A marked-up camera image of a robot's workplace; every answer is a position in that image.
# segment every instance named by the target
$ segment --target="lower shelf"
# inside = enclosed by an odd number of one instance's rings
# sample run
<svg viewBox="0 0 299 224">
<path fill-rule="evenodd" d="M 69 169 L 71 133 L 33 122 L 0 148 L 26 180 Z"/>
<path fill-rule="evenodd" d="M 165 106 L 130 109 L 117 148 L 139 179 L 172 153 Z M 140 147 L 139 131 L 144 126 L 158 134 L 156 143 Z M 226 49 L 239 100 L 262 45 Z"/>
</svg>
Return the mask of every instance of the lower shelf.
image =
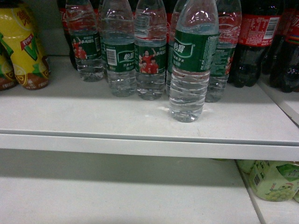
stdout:
<svg viewBox="0 0 299 224">
<path fill-rule="evenodd" d="M 268 202 L 258 198 L 249 187 L 248 175 L 241 173 L 252 203 L 262 224 L 299 223 L 299 203 L 295 200 L 286 202 Z"/>
<path fill-rule="evenodd" d="M 258 224 L 234 161 L 0 150 L 1 224 Z"/>
</svg>

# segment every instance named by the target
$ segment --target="shelf surface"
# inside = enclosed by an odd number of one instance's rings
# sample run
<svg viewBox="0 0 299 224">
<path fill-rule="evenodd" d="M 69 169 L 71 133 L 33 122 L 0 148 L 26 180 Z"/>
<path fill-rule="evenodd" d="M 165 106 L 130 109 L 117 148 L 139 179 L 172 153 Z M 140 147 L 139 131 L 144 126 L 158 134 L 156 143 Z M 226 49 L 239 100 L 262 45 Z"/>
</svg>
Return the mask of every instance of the shelf surface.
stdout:
<svg viewBox="0 0 299 224">
<path fill-rule="evenodd" d="M 299 126 L 299 92 L 284 93 L 269 86 L 269 76 L 262 75 L 258 84 L 268 96 Z"/>
<path fill-rule="evenodd" d="M 299 161 L 299 128 L 258 85 L 228 84 L 186 124 L 170 116 L 166 94 L 117 98 L 105 80 L 83 82 L 68 57 L 50 59 L 46 88 L 0 92 L 0 148 Z"/>
<path fill-rule="evenodd" d="M 257 197 L 249 187 L 248 175 L 241 172 L 252 203 L 262 224 L 288 223 L 297 224 L 299 203 L 295 200 L 286 202 L 268 202 Z"/>
<path fill-rule="evenodd" d="M 0 164 L 1 224 L 260 223 L 234 161 L 0 150 Z"/>
</svg>

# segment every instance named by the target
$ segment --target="barcode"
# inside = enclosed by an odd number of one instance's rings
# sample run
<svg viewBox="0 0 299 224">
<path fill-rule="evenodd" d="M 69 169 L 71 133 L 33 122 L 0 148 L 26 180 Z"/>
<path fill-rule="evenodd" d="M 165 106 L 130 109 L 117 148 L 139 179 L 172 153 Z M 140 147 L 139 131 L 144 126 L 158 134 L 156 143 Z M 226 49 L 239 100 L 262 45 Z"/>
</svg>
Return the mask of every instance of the barcode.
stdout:
<svg viewBox="0 0 299 224">
<path fill-rule="evenodd" d="M 97 51 L 100 51 L 101 50 L 100 39 L 98 37 L 96 37 L 94 40 L 95 40 L 95 46 L 97 48 Z"/>
<path fill-rule="evenodd" d="M 117 60 L 116 60 L 116 50 L 111 50 L 111 49 L 106 49 L 107 52 L 107 62 L 110 65 L 117 65 Z"/>
<path fill-rule="evenodd" d="M 272 39 L 278 22 L 279 22 L 279 17 L 270 18 L 266 33 L 263 36 L 264 40 Z"/>
<path fill-rule="evenodd" d="M 254 178 L 254 183 L 256 184 L 256 186 L 260 183 L 260 181 L 260 178 L 258 177 L 258 175 L 256 175 Z"/>
</svg>

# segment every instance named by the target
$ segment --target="red cola label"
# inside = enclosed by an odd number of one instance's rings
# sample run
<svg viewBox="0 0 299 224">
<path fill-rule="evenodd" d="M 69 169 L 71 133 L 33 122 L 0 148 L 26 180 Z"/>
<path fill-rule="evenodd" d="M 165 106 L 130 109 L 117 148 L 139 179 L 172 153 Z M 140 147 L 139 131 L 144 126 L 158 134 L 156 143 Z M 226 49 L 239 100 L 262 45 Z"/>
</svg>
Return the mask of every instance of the red cola label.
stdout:
<svg viewBox="0 0 299 224">
<path fill-rule="evenodd" d="M 295 16 L 296 9 L 295 8 L 286 8 L 284 10 L 284 13 L 281 16 L 281 20 L 278 24 L 278 28 L 276 31 L 277 35 L 286 36 L 288 33 L 288 30 L 290 28 L 290 25 L 293 21 L 293 18 Z"/>
<path fill-rule="evenodd" d="M 252 47 L 270 46 L 280 17 L 244 14 L 238 43 Z"/>
<path fill-rule="evenodd" d="M 241 30 L 242 13 L 219 13 L 219 42 L 238 43 Z"/>
<path fill-rule="evenodd" d="M 60 12 L 60 19 L 61 19 L 61 23 L 62 23 L 64 32 L 66 34 L 69 34 L 69 29 L 68 29 L 67 22 L 66 22 L 66 9 L 65 8 L 59 8 L 59 12 Z M 95 8 L 94 12 L 95 12 L 95 15 L 96 15 L 96 19 L 98 19 L 98 15 L 99 15 L 98 9 Z"/>
<path fill-rule="evenodd" d="M 296 11 L 285 41 L 299 45 L 299 11 Z"/>
</svg>

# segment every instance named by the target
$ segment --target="plastic water bottle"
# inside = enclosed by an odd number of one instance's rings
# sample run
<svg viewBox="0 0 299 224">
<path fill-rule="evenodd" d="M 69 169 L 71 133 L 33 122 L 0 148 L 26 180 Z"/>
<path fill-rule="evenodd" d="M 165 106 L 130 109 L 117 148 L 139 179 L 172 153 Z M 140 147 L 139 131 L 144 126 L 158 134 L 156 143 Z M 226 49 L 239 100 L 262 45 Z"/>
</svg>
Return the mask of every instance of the plastic water bottle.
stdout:
<svg viewBox="0 0 299 224">
<path fill-rule="evenodd" d="M 199 118 L 218 37 L 216 2 L 189 0 L 179 16 L 173 45 L 170 112 L 174 119 Z"/>
<path fill-rule="evenodd" d="M 65 9 L 80 77 L 85 82 L 97 82 L 103 78 L 103 65 L 93 7 L 89 0 L 67 0 Z"/>
<path fill-rule="evenodd" d="M 139 0 L 134 20 L 137 93 L 155 100 L 165 88 L 166 11 L 162 0 Z"/>
<path fill-rule="evenodd" d="M 171 72 L 172 72 L 172 53 L 174 44 L 174 35 L 176 33 L 176 27 L 178 17 L 181 14 L 183 7 L 187 0 L 178 0 L 171 17 L 170 30 L 169 30 L 169 43 L 168 43 L 168 67 L 166 71 L 166 94 L 169 96 L 170 83 L 171 83 Z"/>
<path fill-rule="evenodd" d="M 240 0 L 218 0 L 217 9 L 220 36 L 206 92 L 209 103 L 223 96 L 242 22 Z"/>
<path fill-rule="evenodd" d="M 115 96 L 130 96 L 136 91 L 136 78 L 134 18 L 128 0 L 105 0 L 101 22 L 109 87 Z"/>
</svg>

